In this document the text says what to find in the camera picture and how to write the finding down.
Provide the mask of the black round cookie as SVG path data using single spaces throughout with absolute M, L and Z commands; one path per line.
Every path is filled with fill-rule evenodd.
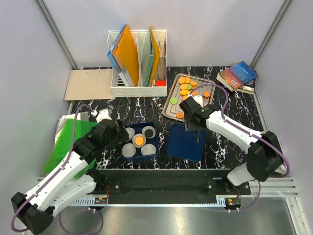
M 153 130 L 151 130 L 151 129 L 146 130 L 146 131 L 145 131 L 145 136 L 146 136 L 147 138 L 152 138 L 152 137 L 154 136 Z

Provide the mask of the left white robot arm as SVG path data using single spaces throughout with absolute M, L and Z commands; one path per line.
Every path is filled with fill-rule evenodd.
M 95 168 L 71 185 L 67 183 L 91 162 L 99 158 L 106 147 L 120 145 L 129 140 L 122 120 L 112 120 L 108 109 L 93 111 L 97 125 L 83 137 L 72 140 L 71 147 L 61 162 L 27 193 L 17 192 L 11 199 L 14 216 L 11 229 L 18 218 L 27 230 L 39 235 L 52 223 L 65 207 L 85 194 L 108 191 L 106 176 Z

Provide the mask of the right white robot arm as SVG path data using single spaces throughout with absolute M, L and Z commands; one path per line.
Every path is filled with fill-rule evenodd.
M 266 181 L 284 163 L 277 136 L 255 131 L 225 116 L 208 104 L 201 106 L 190 96 L 179 104 L 187 130 L 208 129 L 238 145 L 246 154 L 246 163 L 233 168 L 222 181 L 224 192 L 233 194 L 244 182 Z

